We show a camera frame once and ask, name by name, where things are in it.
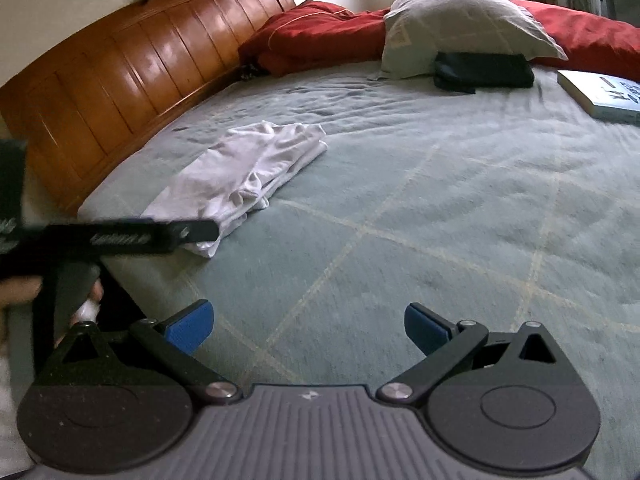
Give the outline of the red pillow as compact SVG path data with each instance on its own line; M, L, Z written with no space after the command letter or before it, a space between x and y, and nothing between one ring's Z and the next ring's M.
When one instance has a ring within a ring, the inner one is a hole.
M334 3L306 0L266 21L240 45L239 56L276 77L378 61L385 44L386 13L352 12Z

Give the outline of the white printed sweatshirt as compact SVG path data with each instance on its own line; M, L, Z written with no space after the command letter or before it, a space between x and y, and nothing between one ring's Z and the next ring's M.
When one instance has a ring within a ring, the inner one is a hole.
M228 130L213 146L173 176L143 211L153 220L214 220L216 240L186 245L213 258L221 241L328 146L318 124L255 122Z

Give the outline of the green quilted bed cover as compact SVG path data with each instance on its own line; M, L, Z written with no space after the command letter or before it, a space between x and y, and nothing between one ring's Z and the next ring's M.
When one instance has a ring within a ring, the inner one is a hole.
M596 398L589 471L639 470L639 130L599 122L536 70L532 88L437 89L373 63L239 82L116 168L84 219L137 217L229 129L318 124L326 152L226 237L190 252L111 259L142 311L210 300L198 358L234 382L368 384L422 358L417 301L510 332L548 328Z

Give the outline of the black folded cloth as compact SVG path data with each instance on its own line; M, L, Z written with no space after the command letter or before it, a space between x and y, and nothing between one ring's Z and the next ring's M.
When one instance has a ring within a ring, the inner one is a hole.
M437 88L467 94L478 88L532 88L535 81L529 62L521 54L439 52L433 77Z

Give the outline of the red blanket roll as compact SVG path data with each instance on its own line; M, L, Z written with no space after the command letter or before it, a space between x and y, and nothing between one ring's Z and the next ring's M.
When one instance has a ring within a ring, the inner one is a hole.
M604 16L529 0L511 0L533 15L564 50L567 61L535 58L534 64L640 78L640 29Z

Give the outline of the grey pillow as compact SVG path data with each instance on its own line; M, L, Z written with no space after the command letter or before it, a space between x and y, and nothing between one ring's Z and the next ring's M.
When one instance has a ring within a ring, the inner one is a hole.
M381 70L392 79L431 75L440 52L567 59L544 26L510 0L395 0L384 23Z

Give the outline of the wooden headboard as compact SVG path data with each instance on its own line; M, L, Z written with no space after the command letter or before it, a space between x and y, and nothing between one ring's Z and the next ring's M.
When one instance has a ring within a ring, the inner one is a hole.
M27 162L73 216L127 157L239 77L239 46L294 0L150 0L108 14L1 88Z

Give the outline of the light blue book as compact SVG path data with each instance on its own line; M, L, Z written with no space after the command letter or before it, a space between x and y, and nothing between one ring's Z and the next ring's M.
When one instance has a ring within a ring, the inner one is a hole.
M579 70L559 70L558 84L592 118L639 125L638 82Z

